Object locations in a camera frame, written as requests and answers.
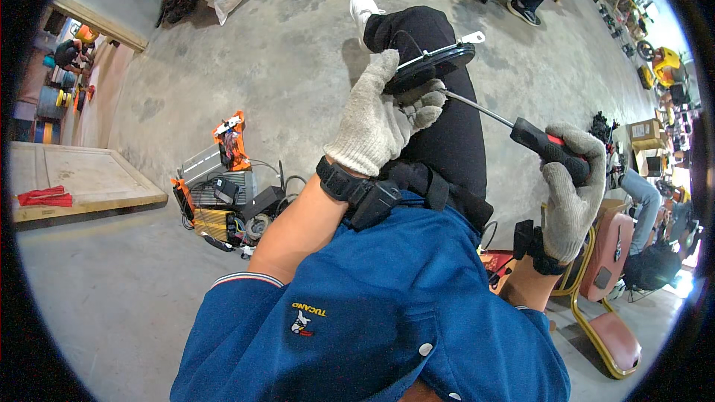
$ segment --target red and black screwdriver handle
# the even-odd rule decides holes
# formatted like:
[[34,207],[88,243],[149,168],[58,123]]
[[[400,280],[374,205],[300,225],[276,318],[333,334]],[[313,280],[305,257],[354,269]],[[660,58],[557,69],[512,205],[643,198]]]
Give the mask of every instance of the red and black screwdriver handle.
[[547,163],[559,162],[566,166],[573,185],[585,184],[591,167],[583,156],[575,154],[562,139],[549,135],[523,118],[517,118],[509,135],[512,140],[539,154]]

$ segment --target white work glove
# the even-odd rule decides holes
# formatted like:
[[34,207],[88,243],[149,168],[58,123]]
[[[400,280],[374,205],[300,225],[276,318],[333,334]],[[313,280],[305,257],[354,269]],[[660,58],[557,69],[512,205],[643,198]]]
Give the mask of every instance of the white work glove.
[[585,234],[594,222],[606,186],[606,147],[592,135],[567,122],[546,128],[546,133],[562,138],[576,154],[581,154],[591,166],[585,185],[573,186],[566,167],[547,163],[541,169],[549,184],[549,204],[543,245],[546,254],[561,263],[570,263],[584,244]]
[[385,50],[365,69],[350,92],[340,129],[325,154],[356,173],[372,177],[395,160],[412,134],[430,127],[442,113],[446,96],[440,80],[390,97],[382,89],[395,75],[398,50]]

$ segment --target white sneaker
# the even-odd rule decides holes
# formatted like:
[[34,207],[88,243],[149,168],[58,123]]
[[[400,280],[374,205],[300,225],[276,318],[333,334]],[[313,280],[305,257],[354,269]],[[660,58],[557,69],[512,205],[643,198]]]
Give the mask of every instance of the white sneaker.
[[371,53],[370,49],[365,46],[365,42],[362,40],[365,35],[365,24],[371,15],[385,14],[385,10],[380,10],[374,0],[350,0],[350,14],[358,26],[357,42],[360,44],[360,49],[364,52]]

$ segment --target white button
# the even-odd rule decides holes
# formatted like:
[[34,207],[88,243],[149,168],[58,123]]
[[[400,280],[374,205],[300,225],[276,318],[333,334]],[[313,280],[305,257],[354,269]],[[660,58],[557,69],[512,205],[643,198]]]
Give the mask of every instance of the white button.
[[423,357],[427,357],[427,354],[429,354],[430,351],[432,351],[431,344],[424,344],[420,346],[420,355],[422,355]]

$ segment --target blue polo shirt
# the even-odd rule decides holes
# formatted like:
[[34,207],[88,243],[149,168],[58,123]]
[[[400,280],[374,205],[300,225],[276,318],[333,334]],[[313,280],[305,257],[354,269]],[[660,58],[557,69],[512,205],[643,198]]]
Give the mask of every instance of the blue polo shirt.
[[478,243],[451,208],[399,207],[339,227],[288,285],[218,279],[170,399],[396,401],[419,376],[446,401],[567,401],[547,318],[489,291]]

